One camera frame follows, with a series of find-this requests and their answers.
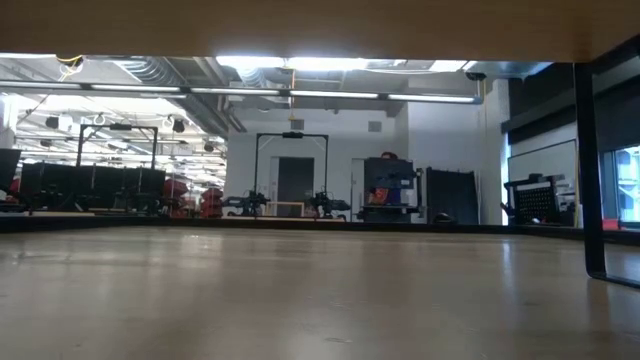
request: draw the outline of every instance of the hanging light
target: hanging light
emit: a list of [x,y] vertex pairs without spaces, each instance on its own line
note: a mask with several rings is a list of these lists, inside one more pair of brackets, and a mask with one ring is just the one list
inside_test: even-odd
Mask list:
[[184,121],[182,119],[174,120],[172,130],[177,132],[178,134],[183,133],[185,130]]

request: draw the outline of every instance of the cable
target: cable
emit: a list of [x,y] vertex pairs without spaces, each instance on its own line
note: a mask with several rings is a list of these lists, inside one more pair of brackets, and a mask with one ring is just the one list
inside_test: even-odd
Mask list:
[[82,55],[78,55],[78,56],[74,56],[72,58],[69,59],[63,59],[63,58],[59,58],[58,56],[56,56],[56,59],[58,59],[58,61],[62,61],[62,62],[72,62],[75,61],[76,63],[78,62],[78,60],[80,60],[82,58]]
[[[73,63],[73,66],[75,66],[75,64],[77,64],[77,63],[78,63],[78,60],[80,59],[80,57],[82,57],[82,55],[81,55],[81,56],[79,56],[79,57],[74,58],[74,59],[75,59],[75,62]],[[58,79],[58,82],[63,82],[63,81],[64,81],[64,80],[69,76],[69,75],[72,75],[72,74],[71,74],[71,73],[69,73],[69,72],[67,72],[67,73],[63,74],[63,75]],[[49,91],[49,93],[48,93],[45,97],[43,97],[43,98],[42,98],[42,100],[40,100],[40,102],[38,103],[38,105],[36,105],[33,109],[27,110],[27,111],[26,111],[26,114],[25,114],[23,117],[19,118],[19,119],[16,121],[16,127],[17,127],[17,126],[18,126],[18,124],[20,124],[23,120],[25,120],[26,118],[28,118],[28,117],[29,117],[29,116],[30,116],[34,111],[38,110],[38,108],[40,107],[40,105],[42,105],[45,101],[47,101],[47,99],[49,98],[49,96],[51,96],[51,93],[52,93],[52,92],[53,92],[53,91]],[[0,135],[2,135],[2,134],[4,134],[5,132],[9,131],[9,129],[10,129],[10,128],[6,128],[6,129],[4,129],[4,130],[0,131]]]

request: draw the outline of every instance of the wooden platform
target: wooden platform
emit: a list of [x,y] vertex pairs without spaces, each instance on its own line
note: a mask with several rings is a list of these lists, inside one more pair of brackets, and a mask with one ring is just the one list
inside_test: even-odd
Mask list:
[[[640,292],[576,241],[112,228],[4,234],[3,359],[638,359]],[[635,248],[608,248],[640,273]]]
[[640,32],[638,0],[14,0],[2,10],[0,51],[57,54],[588,61]]

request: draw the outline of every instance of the floor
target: floor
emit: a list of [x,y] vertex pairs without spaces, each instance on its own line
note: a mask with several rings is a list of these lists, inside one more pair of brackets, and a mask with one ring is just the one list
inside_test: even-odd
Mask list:
[[[634,248],[609,248],[640,277]],[[2,235],[2,359],[639,359],[640,291],[582,245],[113,228]]]

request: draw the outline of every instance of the fluorescent light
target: fluorescent light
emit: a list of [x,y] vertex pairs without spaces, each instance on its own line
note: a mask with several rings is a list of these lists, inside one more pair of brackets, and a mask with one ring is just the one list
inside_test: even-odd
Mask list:
[[218,64],[236,69],[283,67],[284,59],[269,56],[218,56]]
[[162,99],[186,99],[186,94],[153,94],[153,93],[142,93],[140,94],[142,98],[162,98]]
[[470,97],[470,96],[408,95],[408,94],[407,95],[389,94],[389,100],[462,103],[462,104],[470,104],[476,101],[474,97]]
[[351,99],[377,99],[378,94],[374,93],[356,93],[341,91],[310,91],[310,90],[291,90],[291,96],[310,96],[310,97],[333,97],[333,98],[351,98]]
[[354,58],[295,57],[287,61],[287,66],[303,71],[349,71],[366,69],[369,60]]
[[478,62],[475,60],[472,61],[468,61],[463,67],[462,70],[464,71],[469,71],[469,69],[471,69],[472,67],[476,66]]
[[101,85],[91,86],[94,90],[107,91],[135,91],[135,92],[178,92],[177,86],[144,86],[144,85]]
[[233,89],[233,88],[192,88],[191,92],[203,94],[220,94],[220,95],[263,95],[278,96],[278,90],[268,89]]
[[[87,138],[85,137],[85,141],[89,141],[89,142],[108,142],[109,140],[112,139],[111,136],[109,136],[108,134],[105,134],[101,131],[98,131],[97,133],[95,133],[96,136],[98,136],[97,138],[91,138],[89,140],[87,140]],[[59,136],[59,135],[54,135],[54,136],[47,136],[47,135],[16,135],[15,137],[18,140],[51,140],[51,141],[78,141],[78,137],[77,136]],[[153,140],[149,140],[146,138],[122,138],[122,139],[117,139],[120,141],[124,141],[127,143],[132,143],[132,144],[150,144],[153,142]],[[188,142],[186,140],[171,140],[171,139],[159,139],[158,140],[158,144],[176,144],[176,145],[188,145]]]
[[[68,152],[68,151],[38,151],[38,150],[25,150],[22,151],[21,155],[44,155],[44,156],[62,156],[62,157],[77,157],[77,152]],[[145,154],[117,154],[115,152],[83,152],[83,158],[95,158],[95,157],[118,157],[123,159],[149,159],[151,155]],[[202,155],[174,155],[178,161],[186,160],[186,159],[194,159],[194,160],[207,160],[207,166],[215,166],[216,164],[212,164],[211,160],[217,160],[222,163],[220,156],[202,156]],[[156,155],[156,160],[172,160],[171,155]]]
[[455,72],[460,70],[466,63],[466,60],[436,60],[429,68],[429,71]]
[[14,87],[24,89],[80,89],[80,84],[63,82],[38,82],[38,81],[0,81],[0,87]]

